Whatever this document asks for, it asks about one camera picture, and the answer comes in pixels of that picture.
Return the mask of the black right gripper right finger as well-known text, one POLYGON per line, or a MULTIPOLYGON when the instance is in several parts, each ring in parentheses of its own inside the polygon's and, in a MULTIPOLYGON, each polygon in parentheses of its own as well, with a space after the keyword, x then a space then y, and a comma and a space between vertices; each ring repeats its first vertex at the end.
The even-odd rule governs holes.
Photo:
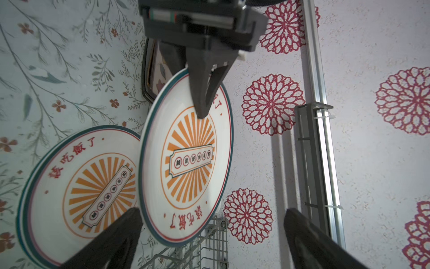
POLYGON ((286 211, 284 230, 297 269, 366 268, 295 208, 286 211))

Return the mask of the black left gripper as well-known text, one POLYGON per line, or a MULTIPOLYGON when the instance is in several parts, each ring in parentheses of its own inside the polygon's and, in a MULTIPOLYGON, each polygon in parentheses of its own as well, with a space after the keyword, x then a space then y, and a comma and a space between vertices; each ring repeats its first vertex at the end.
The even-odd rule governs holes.
POLYGON ((200 119, 209 114, 238 50, 254 51, 268 24, 244 1, 138 1, 138 8, 146 36, 160 41, 172 75, 188 61, 190 93, 200 119), (210 50, 218 43, 232 50, 210 50))

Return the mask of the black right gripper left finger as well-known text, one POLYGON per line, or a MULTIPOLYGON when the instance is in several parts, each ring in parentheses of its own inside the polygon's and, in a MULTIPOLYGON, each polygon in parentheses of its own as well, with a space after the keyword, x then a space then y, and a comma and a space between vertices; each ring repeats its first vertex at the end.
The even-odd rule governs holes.
POLYGON ((60 268, 131 268, 142 226, 140 210, 130 208, 86 247, 60 265, 60 268))

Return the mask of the black square plate glossy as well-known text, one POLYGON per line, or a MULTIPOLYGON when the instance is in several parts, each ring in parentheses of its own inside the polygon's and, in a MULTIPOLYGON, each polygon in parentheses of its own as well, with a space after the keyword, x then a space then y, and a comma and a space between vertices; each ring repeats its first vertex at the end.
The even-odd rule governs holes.
POLYGON ((159 42, 147 39, 142 61, 142 95, 152 104, 165 84, 172 78, 172 73, 164 60, 159 42))

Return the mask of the white round plate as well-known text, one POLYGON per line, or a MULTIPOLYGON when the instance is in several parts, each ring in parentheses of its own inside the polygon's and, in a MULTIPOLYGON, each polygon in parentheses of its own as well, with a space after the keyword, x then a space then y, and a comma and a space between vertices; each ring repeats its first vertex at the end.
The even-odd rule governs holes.
POLYGON ((35 166, 18 203, 16 234, 44 269, 65 263, 137 205, 140 136, 121 126, 79 131, 35 166))
POLYGON ((187 69, 162 88, 141 134, 138 205, 151 235, 168 247, 194 240, 224 194, 234 148, 231 102, 220 86, 197 116, 187 69))

